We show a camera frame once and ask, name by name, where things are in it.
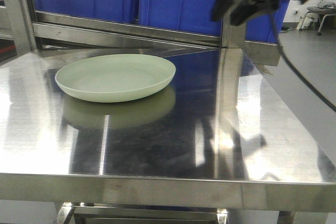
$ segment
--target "white object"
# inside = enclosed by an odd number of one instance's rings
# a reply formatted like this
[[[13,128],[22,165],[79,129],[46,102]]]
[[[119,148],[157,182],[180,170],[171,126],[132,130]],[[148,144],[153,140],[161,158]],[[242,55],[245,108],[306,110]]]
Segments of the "white object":
[[[106,55],[61,68],[56,83],[68,95],[91,102],[124,102],[166,87],[176,72],[170,61],[150,55]]]
[[[336,0],[322,0],[317,4],[319,8],[330,8],[335,9],[336,7]]]
[[[313,24],[314,21],[315,21],[315,19],[311,18],[311,17],[302,18],[300,20],[298,26],[296,27],[296,30],[308,29],[308,27],[310,27],[310,25]]]

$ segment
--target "plate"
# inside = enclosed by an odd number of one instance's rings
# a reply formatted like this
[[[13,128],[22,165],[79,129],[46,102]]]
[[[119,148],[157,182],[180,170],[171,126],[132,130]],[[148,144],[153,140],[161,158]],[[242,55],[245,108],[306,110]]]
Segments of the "plate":
[[[90,102],[125,102],[147,97],[173,79],[175,65],[150,55],[105,55],[79,60],[55,76],[68,95]]]

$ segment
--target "reflective metal surface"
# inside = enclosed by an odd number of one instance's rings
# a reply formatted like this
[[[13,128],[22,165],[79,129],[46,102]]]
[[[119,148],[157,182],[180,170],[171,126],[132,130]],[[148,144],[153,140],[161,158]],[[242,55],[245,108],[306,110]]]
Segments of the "reflective metal surface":
[[[199,209],[187,207],[155,207],[155,206],[125,206],[104,205],[83,206],[73,204],[71,211],[67,211],[67,219],[73,218],[76,223],[189,223],[195,221],[203,224],[216,224],[217,209]]]
[[[29,2],[32,2],[32,0],[5,0],[6,11],[18,55],[25,54],[37,48]]]
[[[230,25],[230,14],[227,12],[223,18],[221,48],[241,48],[245,41],[246,24],[240,26]]]
[[[131,24],[120,24],[97,19],[71,17],[62,14],[46,13],[41,11],[37,11],[36,14],[37,20],[43,23],[81,27],[100,31],[109,31],[124,35],[133,35],[152,39],[163,39],[174,42],[184,42],[188,44],[212,47],[219,46],[218,36],[193,34],[177,30],[166,30],[153,27],[136,26]]]
[[[242,51],[195,50],[53,50],[2,65],[0,198],[336,211],[335,166]],[[121,52],[167,57],[172,83],[117,104],[55,84],[66,64]]]
[[[187,45],[181,42],[160,41],[135,37],[130,35],[120,35],[107,31],[90,30],[70,26],[51,25],[45,23],[34,23],[35,36],[40,38],[61,40],[84,44],[87,47],[110,47],[110,48],[184,48],[204,46]]]
[[[278,45],[274,43],[245,40],[242,50],[254,64],[277,66],[280,60]]]
[[[10,26],[6,7],[0,5],[0,36],[12,36]]]

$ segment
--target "metal frame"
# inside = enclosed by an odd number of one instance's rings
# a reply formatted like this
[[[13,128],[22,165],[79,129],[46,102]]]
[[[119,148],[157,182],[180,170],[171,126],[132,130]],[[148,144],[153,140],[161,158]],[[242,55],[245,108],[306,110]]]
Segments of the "metal frame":
[[[37,12],[33,0],[5,0],[12,31],[0,29],[0,37],[14,39],[18,55],[41,48],[41,39],[67,45],[109,48],[242,48],[254,63],[276,66],[280,54],[275,44],[245,41],[246,26],[229,25],[224,17],[221,36],[119,24],[96,19]]]
[[[18,55],[37,49],[31,21],[32,10],[28,2],[29,0],[5,0],[7,17]]]
[[[226,216],[225,209],[152,210],[129,205],[64,203],[55,223],[225,224]]]

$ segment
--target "plastic plate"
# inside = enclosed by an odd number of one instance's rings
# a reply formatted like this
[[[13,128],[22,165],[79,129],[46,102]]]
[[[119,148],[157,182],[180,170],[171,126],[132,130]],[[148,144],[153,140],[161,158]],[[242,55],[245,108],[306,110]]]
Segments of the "plastic plate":
[[[173,79],[175,65],[150,55],[105,55],[79,60],[55,76],[68,95],[90,102],[124,102],[159,92]]]

